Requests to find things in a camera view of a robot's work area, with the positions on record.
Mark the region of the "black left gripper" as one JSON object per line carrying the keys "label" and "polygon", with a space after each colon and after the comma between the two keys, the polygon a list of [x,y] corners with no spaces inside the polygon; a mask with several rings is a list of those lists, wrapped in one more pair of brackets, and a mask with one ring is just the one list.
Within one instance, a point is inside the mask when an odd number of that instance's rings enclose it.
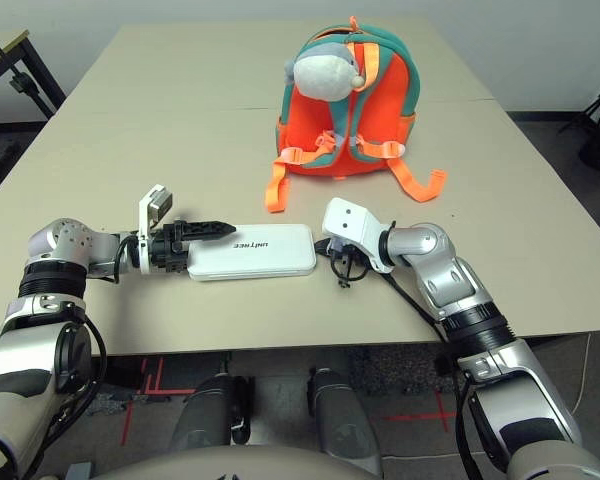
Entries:
{"label": "black left gripper", "polygon": [[219,240],[235,231],[235,226],[220,221],[176,220],[152,234],[150,265],[167,273],[182,273],[187,268],[188,259],[188,250],[183,247],[184,241]]}

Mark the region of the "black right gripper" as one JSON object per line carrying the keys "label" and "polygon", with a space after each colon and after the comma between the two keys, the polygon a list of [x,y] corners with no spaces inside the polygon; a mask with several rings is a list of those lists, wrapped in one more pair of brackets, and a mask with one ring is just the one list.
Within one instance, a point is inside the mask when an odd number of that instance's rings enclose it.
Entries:
{"label": "black right gripper", "polygon": [[346,245],[329,253],[329,244],[329,239],[318,240],[314,243],[314,251],[318,255],[329,255],[331,271],[340,286],[350,286],[367,275],[368,259],[360,249]]}

